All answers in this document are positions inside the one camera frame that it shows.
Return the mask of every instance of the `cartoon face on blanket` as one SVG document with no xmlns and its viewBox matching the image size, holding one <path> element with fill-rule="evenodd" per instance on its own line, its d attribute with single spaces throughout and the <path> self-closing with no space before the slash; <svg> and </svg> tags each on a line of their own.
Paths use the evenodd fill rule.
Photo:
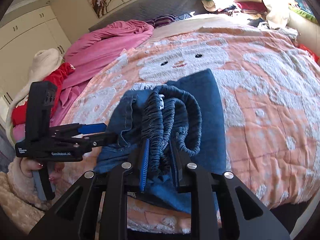
<svg viewBox="0 0 320 240">
<path fill-rule="evenodd" d="M 320 69 L 278 33 L 212 28 L 127 51 L 88 84 L 62 124 L 108 123 L 126 90 L 152 89 L 207 68 L 215 76 L 224 109 L 226 170 L 269 208 L 309 200 L 320 186 Z M 112 95 L 101 111 L 101 96 L 95 95 L 106 88 Z M 87 100 L 89 115 L 83 111 Z M 81 168 L 66 163 L 66 180 L 72 183 L 92 169 L 96 156 L 97 152 L 84 156 Z M 85 162 L 89 158 L 91 165 Z M 185 214 L 129 198 L 128 226 L 187 233 L 190 220 Z"/>
</svg>

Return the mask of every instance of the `green fabric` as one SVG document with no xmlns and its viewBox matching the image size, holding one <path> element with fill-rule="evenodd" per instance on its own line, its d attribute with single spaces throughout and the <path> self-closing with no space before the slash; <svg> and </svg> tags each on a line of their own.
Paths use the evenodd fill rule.
<svg viewBox="0 0 320 240">
<path fill-rule="evenodd" d="M 303 18 L 305 18 L 305 19 L 309 20 L 310 22 L 313 22 L 313 23 L 315 23 L 315 24 L 318 24 L 318 25 L 319 25 L 319 23 L 318 23 L 317 19 L 316 19 L 313 15 L 311 15 L 311 14 L 309 14 L 309 13 L 305 12 L 304 10 L 301 10 L 301 9 L 295 8 L 295 7 L 290 6 L 290 5 L 289 5 L 289 9 L 290 9 L 290 10 L 292 10 L 292 11 L 294 11 L 295 13 L 299 14 L 299 15 L 300 15 L 300 16 L 302 16 Z"/>
</svg>

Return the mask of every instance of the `red fabric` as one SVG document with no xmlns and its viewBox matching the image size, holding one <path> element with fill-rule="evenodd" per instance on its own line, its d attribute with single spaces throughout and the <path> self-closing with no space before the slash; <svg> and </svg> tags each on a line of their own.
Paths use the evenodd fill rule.
<svg viewBox="0 0 320 240">
<path fill-rule="evenodd" d="M 56 92 L 56 98 L 54 100 L 54 105 L 51 110 L 51 116 L 54 115 L 54 113 L 57 110 L 58 102 L 59 102 L 59 96 L 62 89 L 62 82 L 67 78 L 68 75 L 73 73 L 75 69 L 70 63 L 63 63 L 61 66 L 53 71 L 49 76 L 47 76 L 43 81 L 50 81 L 54 85 L 57 86 L 57 92 Z M 17 106 L 13 111 L 11 115 L 12 123 L 14 126 L 18 124 L 23 124 L 26 122 L 26 114 L 27 114 L 27 104 L 28 101 L 26 101 L 23 105 Z"/>
<path fill-rule="evenodd" d="M 242 10 L 257 11 L 263 13 L 268 11 L 263 2 L 237 2 Z"/>
<path fill-rule="evenodd" d="M 298 48 L 308 52 L 309 56 L 312 59 L 314 59 L 315 62 L 318 62 L 319 57 L 311 49 L 309 49 L 308 47 L 304 46 L 303 44 L 300 44 Z"/>
</svg>

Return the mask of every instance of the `red clothing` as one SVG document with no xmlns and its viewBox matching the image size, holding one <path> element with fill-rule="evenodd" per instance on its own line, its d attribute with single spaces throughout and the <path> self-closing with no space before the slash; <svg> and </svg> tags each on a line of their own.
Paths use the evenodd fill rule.
<svg viewBox="0 0 320 240">
<path fill-rule="evenodd" d="M 43 81 L 50 81 L 57 86 L 56 98 L 54 100 L 54 105 L 51 110 L 51 117 L 54 115 L 58 107 L 59 96 L 62 89 L 63 81 L 75 71 L 74 67 L 70 63 L 63 63 L 61 66 L 53 71 L 49 76 L 47 76 Z M 26 122 L 26 113 L 27 113 L 27 104 L 28 104 L 27 95 L 12 111 L 11 119 L 14 126 L 18 124 L 23 124 Z"/>
</svg>

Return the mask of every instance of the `red plastic bag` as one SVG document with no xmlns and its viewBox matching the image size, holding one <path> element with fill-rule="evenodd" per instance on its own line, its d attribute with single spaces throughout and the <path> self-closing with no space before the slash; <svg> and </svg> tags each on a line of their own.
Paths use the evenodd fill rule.
<svg viewBox="0 0 320 240">
<path fill-rule="evenodd" d="M 315 62 L 318 62 L 319 57 L 311 49 L 309 49 L 308 47 L 304 46 L 303 44 L 300 44 L 298 48 L 308 52 L 309 56 L 312 59 L 314 59 Z"/>
</svg>

